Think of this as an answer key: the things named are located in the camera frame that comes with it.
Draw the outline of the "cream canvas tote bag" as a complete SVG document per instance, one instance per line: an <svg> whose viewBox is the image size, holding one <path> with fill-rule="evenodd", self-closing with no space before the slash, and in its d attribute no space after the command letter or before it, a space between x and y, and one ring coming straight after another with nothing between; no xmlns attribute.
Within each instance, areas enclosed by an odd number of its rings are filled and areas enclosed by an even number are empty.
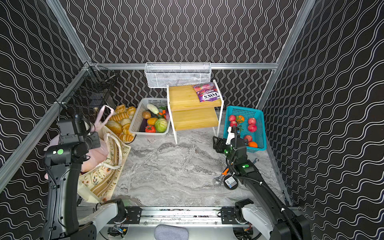
<svg viewBox="0 0 384 240"><path fill-rule="evenodd" d="M112 199L131 147L122 142L107 127L99 133L106 142L108 156L91 171L81 175L78 181L78 195L87 203L104 203Z"/></svg>

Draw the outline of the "pink plastic grocery bag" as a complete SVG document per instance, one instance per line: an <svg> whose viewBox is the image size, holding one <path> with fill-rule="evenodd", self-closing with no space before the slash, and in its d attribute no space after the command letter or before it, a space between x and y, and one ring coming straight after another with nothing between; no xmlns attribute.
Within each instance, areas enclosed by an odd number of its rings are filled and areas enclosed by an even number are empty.
<svg viewBox="0 0 384 240"><path fill-rule="evenodd" d="M70 179L77 180L80 173L86 173L106 160L108 155L106 142L99 136L101 146L97 149L88 150L84 136L91 132L99 134L99 131L114 114L114 110L110 108L111 113L102 122L101 118L107 107L106 105L102 106L96 122L93 124L82 115L58 122L60 133L45 149L46 179L57 179L59 171L63 171L70 173Z"/></svg>

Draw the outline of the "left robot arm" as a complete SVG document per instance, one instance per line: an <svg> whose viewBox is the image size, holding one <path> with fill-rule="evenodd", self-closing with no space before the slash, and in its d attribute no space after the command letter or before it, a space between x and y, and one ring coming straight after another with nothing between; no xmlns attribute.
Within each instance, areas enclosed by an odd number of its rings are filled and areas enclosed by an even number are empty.
<svg viewBox="0 0 384 240"><path fill-rule="evenodd" d="M78 180L90 149L100 147L98 133L86 127L81 115L58 122L59 143L45 153L49 200L41 240L94 240L92 222L80 224L77 216Z"/></svg>

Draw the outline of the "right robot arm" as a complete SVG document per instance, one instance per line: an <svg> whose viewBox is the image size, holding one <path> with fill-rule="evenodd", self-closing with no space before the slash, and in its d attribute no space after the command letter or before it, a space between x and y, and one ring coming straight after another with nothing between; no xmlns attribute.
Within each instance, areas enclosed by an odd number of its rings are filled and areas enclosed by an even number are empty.
<svg viewBox="0 0 384 240"><path fill-rule="evenodd" d="M258 168L248 159L246 142L234 137L231 140L213 137L213 148L224 154L227 167L214 179L214 185L228 190L245 186L256 198L262 209L245 199L235 203L235 220L251 224L267 240L310 240L310 224L303 215L287 207L263 179Z"/></svg>

